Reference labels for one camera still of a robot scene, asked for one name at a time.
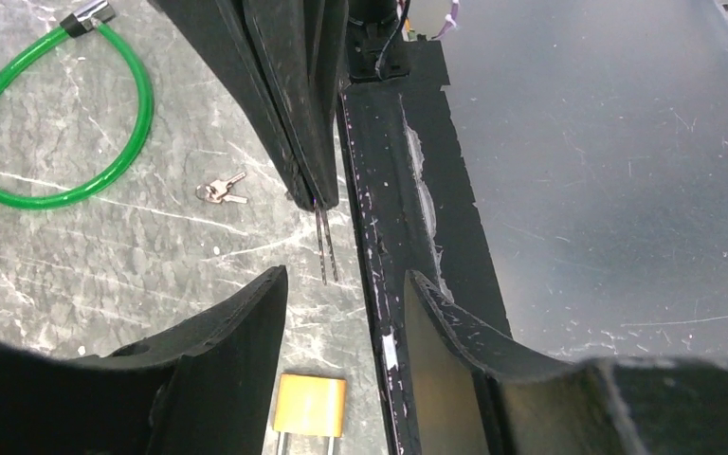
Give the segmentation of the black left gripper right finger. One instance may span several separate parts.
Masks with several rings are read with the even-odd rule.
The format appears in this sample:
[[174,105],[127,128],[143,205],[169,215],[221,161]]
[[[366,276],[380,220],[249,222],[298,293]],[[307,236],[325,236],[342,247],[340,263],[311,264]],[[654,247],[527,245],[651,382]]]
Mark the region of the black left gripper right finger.
[[417,454],[728,454],[728,358],[558,360],[416,270],[405,322]]

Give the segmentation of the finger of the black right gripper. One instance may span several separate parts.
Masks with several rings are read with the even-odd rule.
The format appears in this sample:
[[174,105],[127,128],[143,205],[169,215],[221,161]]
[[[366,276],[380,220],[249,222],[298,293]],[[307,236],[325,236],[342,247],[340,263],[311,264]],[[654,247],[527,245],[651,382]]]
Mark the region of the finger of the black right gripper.
[[243,7],[285,133],[285,181],[294,202],[331,209],[338,203],[334,121],[348,4],[258,0]]
[[294,204],[312,210],[313,197],[283,129],[246,30],[240,1],[158,0],[166,15],[245,112]]

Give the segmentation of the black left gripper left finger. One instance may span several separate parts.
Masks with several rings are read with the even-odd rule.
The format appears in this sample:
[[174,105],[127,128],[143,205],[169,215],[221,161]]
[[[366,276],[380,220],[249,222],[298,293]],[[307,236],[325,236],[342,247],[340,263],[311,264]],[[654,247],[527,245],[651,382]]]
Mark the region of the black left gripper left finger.
[[260,453],[287,295],[285,267],[270,267],[107,356],[55,359],[0,342],[0,454]]

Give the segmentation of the brass padlock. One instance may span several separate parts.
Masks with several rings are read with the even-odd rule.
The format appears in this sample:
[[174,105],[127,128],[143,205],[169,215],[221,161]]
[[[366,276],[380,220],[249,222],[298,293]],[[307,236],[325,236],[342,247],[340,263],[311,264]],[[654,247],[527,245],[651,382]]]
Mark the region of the brass padlock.
[[277,453],[286,452],[289,435],[299,434],[326,438],[332,455],[343,432],[346,391],[345,379],[282,373],[273,421]]

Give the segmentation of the green cable lock loop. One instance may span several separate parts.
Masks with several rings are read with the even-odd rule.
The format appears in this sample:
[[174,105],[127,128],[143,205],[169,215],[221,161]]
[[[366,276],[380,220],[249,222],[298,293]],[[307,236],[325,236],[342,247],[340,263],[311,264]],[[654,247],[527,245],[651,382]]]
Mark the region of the green cable lock loop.
[[112,186],[152,130],[155,95],[145,64],[111,26],[110,1],[67,14],[19,3],[26,31],[0,1],[0,204],[60,209]]

